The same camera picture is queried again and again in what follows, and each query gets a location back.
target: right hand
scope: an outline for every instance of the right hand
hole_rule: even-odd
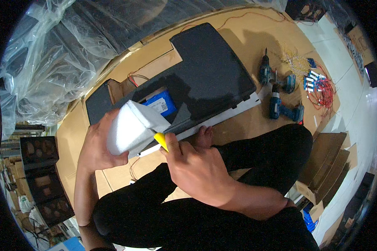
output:
[[[165,135],[169,152],[161,148],[168,162],[172,181],[181,190],[205,204],[221,207],[235,194],[237,181],[229,176],[216,148],[194,148],[178,142],[173,133]]]

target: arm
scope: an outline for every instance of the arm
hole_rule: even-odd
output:
[[[118,113],[118,109],[108,112],[97,124],[90,126],[78,158],[74,212],[86,250],[96,247],[114,249],[113,245],[105,242],[97,232],[92,222],[92,213],[99,200],[95,171],[125,165],[128,162],[128,152],[115,156],[106,148],[110,125]]]
[[[249,186],[229,176],[216,148],[194,148],[166,135],[169,152],[161,148],[173,182],[193,198],[250,218],[265,220],[288,206],[281,193],[272,188]]]
[[[292,205],[273,188],[250,186],[235,181],[235,193],[229,202],[219,208],[236,211],[256,220],[266,220]]]

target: yellow utility knife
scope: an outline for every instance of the yellow utility knife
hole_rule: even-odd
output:
[[[168,148],[166,147],[166,140],[165,140],[165,134],[163,133],[157,133],[156,131],[154,131],[153,129],[149,128],[151,130],[152,133],[154,133],[154,139],[161,144],[161,146],[167,151],[168,151]]]

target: hand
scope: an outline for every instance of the hand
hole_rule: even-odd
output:
[[[88,128],[78,158],[78,167],[86,169],[89,173],[95,173],[95,170],[113,168],[128,163],[128,151],[117,156],[112,155],[106,148],[109,128],[118,113],[119,109],[114,109],[106,113],[98,123]]]
[[[193,198],[215,207],[227,204],[235,195],[237,181],[229,176],[216,148],[193,148],[178,142],[173,133],[165,135],[169,152],[161,148],[172,181]]]

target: blue battery pack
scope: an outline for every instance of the blue battery pack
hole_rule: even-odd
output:
[[[174,106],[173,100],[170,97],[168,90],[156,94],[146,102],[142,103],[157,110],[163,117],[174,113],[177,109]]]

